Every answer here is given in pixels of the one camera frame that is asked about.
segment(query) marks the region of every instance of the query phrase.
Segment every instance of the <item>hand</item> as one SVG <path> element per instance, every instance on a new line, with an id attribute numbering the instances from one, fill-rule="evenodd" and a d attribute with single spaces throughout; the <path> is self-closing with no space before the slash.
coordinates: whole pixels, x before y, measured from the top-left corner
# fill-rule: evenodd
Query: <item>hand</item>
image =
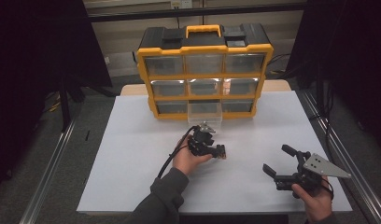
<path id="1" fill-rule="evenodd" d="M 184 142 L 180 146 L 181 149 L 173 158 L 173 167 L 176 167 L 178 170 L 184 173 L 184 175 L 189 175 L 196 169 L 197 165 L 209 161 L 213 157 L 211 154 L 204 156 L 194 156 L 191 154 L 190 149 L 188 148 L 188 139 L 190 137 L 191 135 L 188 135 L 185 138 Z"/>
<path id="2" fill-rule="evenodd" d="M 322 178 L 328 181 L 327 176 L 324 175 Z M 326 181 L 322 180 L 321 184 L 328 188 Z M 304 208 L 310 223 L 320 221 L 331 215 L 332 199 L 327 190 L 319 189 L 314 196 L 311 196 L 298 184 L 293 184 L 292 189 L 304 201 Z"/>

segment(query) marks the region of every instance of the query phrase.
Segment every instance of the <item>gray sleeve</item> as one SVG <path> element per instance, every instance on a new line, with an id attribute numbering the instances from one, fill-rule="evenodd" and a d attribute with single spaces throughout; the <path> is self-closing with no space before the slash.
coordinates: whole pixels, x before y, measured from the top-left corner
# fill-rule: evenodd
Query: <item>gray sleeve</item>
<path id="1" fill-rule="evenodd" d="M 171 168 L 162 179 L 156 178 L 150 194 L 128 216 L 124 223 L 178 223 L 178 208 L 184 203 L 182 191 L 189 179 L 178 169 Z"/>

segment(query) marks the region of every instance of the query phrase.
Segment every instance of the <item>white table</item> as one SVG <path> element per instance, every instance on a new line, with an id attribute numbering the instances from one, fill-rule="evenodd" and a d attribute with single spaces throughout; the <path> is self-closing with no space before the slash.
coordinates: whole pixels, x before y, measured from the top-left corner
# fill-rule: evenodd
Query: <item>white table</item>
<path id="1" fill-rule="evenodd" d="M 119 96 L 113 107 L 78 211 L 90 215 L 129 213 L 149 194 L 187 121 L 157 120 L 147 96 Z M 222 121 L 214 135 L 227 160 L 211 160 L 190 176 L 183 193 L 183 214 L 270 214 L 304 211 L 291 191 L 276 190 L 262 171 L 264 163 L 278 175 L 292 175 L 297 161 L 283 144 L 326 158 L 294 91 L 263 92 L 253 119 Z M 337 178 L 331 177 L 333 211 L 351 211 Z"/>

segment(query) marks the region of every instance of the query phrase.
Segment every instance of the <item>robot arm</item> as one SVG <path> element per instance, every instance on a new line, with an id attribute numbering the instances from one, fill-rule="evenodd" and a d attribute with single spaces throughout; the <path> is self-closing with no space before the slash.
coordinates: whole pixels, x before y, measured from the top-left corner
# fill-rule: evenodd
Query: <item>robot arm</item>
<path id="1" fill-rule="evenodd" d="M 311 155 L 310 152 L 297 151 L 288 145 L 283 145 L 281 149 L 292 157 L 296 156 L 298 160 L 298 173 L 293 175 L 276 175 L 275 170 L 264 164 L 262 170 L 275 181 L 278 190 L 292 190 L 292 184 L 299 184 L 306 191 L 323 188 L 333 198 L 333 189 L 327 189 L 321 185 L 321 176 L 351 177 L 351 174 L 320 157 L 318 154 Z M 295 193 L 292 194 L 295 198 L 299 198 Z"/>
<path id="2" fill-rule="evenodd" d="M 212 134 L 215 131 L 208 127 L 205 123 L 195 126 L 193 136 L 188 140 L 190 152 L 195 156 L 203 156 L 211 154 L 213 158 L 226 159 L 226 151 L 224 145 L 217 145 L 216 148 L 211 147 L 214 143 Z"/>

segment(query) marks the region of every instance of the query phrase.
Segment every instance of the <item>cable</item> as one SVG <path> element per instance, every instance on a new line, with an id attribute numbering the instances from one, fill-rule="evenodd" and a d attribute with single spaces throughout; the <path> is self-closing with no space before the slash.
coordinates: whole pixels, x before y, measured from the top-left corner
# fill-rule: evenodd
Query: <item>cable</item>
<path id="1" fill-rule="evenodd" d="M 295 74 L 296 71 L 298 71 L 299 69 L 301 68 L 304 68 L 306 67 L 308 64 L 310 64 L 313 60 L 311 59 L 308 59 L 306 61 L 303 61 L 302 63 L 298 63 L 295 67 L 293 67 L 292 69 L 290 70 L 286 70 L 286 72 L 284 74 L 282 74 L 280 77 L 278 77 L 277 79 L 287 79 L 287 78 L 291 78 L 291 77 L 296 77 L 297 74 Z"/>
<path id="2" fill-rule="evenodd" d="M 330 131 L 332 128 L 331 127 L 331 111 L 333 108 L 333 99 L 334 99 L 331 83 L 328 84 L 328 88 L 327 88 L 327 92 L 326 92 L 326 98 L 327 98 L 327 102 L 324 105 L 324 110 L 325 110 L 325 115 L 326 115 L 326 120 L 327 120 L 327 126 L 325 127 L 325 145 L 327 147 L 327 150 L 326 150 L 327 156 L 329 157 L 329 159 L 332 163 L 335 163 L 334 158 L 333 158 L 332 153 L 331 153 L 331 147 L 330 147 Z M 315 116 L 312 116 L 311 119 L 313 117 L 320 118 L 322 116 L 317 114 Z M 348 184 L 345 182 L 345 180 L 341 181 L 341 183 L 343 183 L 343 186 L 345 186 L 345 188 L 347 189 L 347 192 L 349 192 L 351 197 L 354 199 L 354 202 L 356 203 L 357 207 L 360 209 L 360 212 L 362 213 L 365 220 L 370 224 L 371 221 L 366 216 L 365 211 L 363 211 L 363 209 L 361 208 L 360 203 L 355 198 L 355 196 L 354 196 L 353 192 L 350 190 L 350 187 L 348 186 Z"/>
<path id="3" fill-rule="evenodd" d="M 202 1 L 202 7 L 205 7 L 205 0 Z M 202 25 L 205 24 L 205 15 L 202 16 Z"/>
<path id="4" fill-rule="evenodd" d="M 267 65 L 271 64 L 271 63 L 275 63 L 277 62 L 278 60 L 280 60 L 282 57 L 285 57 L 285 56 L 290 56 L 290 53 L 287 53 L 287 54 L 278 54 L 276 55 L 275 57 L 273 57 L 268 63 Z"/>
<path id="5" fill-rule="evenodd" d="M 176 17 L 176 24 L 178 25 L 178 29 L 179 29 L 179 17 Z"/>
<path id="6" fill-rule="evenodd" d="M 180 147 L 182 145 L 182 143 L 185 141 L 185 138 L 188 136 L 188 134 L 194 130 L 196 127 L 195 126 L 192 126 L 191 128 L 188 129 L 188 131 L 184 134 L 184 136 L 182 137 L 181 141 L 178 142 L 178 144 L 176 145 L 176 147 L 174 148 L 174 151 L 173 153 L 171 153 L 167 159 L 167 161 L 164 163 L 162 169 L 160 170 L 159 174 L 158 174 L 158 178 L 162 178 L 162 175 L 164 173 L 164 170 L 167 168 L 168 164 L 170 163 L 170 161 L 176 156 L 176 154 L 179 152 L 179 150 L 181 150 L 182 148 L 184 147 Z"/>

